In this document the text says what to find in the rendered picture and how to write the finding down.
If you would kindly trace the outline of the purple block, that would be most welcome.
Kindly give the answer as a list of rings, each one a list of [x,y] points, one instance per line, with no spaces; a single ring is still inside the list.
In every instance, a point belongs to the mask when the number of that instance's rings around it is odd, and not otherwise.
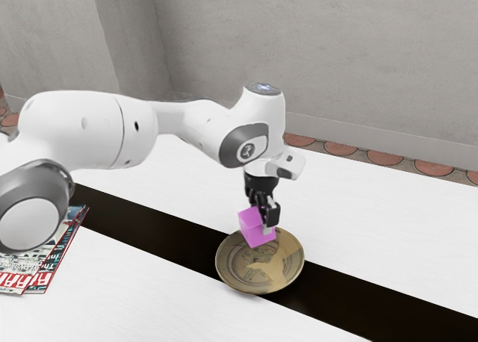
[[[256,206],[238,212],[240,232],[250,248],[255,248],[276,239],[275,228],[264,232],[263,222]]]

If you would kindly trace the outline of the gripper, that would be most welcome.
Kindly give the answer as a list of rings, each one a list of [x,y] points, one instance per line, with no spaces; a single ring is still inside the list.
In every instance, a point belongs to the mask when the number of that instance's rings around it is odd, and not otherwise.
[[[262,219],[262,234],[272,233],[279,224],[281,206],[273,199],[273,191],[279,183],[276,177],[254,176],[243,174],[245,194],[251,206],[258,206]]]

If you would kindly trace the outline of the magazine with red print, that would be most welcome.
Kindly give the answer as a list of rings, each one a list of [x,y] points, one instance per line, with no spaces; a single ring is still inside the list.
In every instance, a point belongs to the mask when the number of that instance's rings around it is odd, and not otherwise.
[[[47,291],[89,210],[90,208],[86,205],[68,207],[66,216],[67,220],[65,221],[67,225],[66,231],[44,261],[39,271],[34,275],[33,279],[24,290],[24,294],[44,294]]]
[[[66,220],[65,216],[50,241],[34,250],[15,253],[0,252],[0,293],[23,294],[66,231]]]

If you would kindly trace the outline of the brown patterned plate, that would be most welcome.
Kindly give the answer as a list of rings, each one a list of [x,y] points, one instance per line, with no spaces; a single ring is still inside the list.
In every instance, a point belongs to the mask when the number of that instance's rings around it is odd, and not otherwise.
[[[218,247],[216,271],[229,287],[262,295],[282,290],[302,272],[305,253],[290,232],[276,229],[276,239],[251,248],[240,231],[230,234]]]

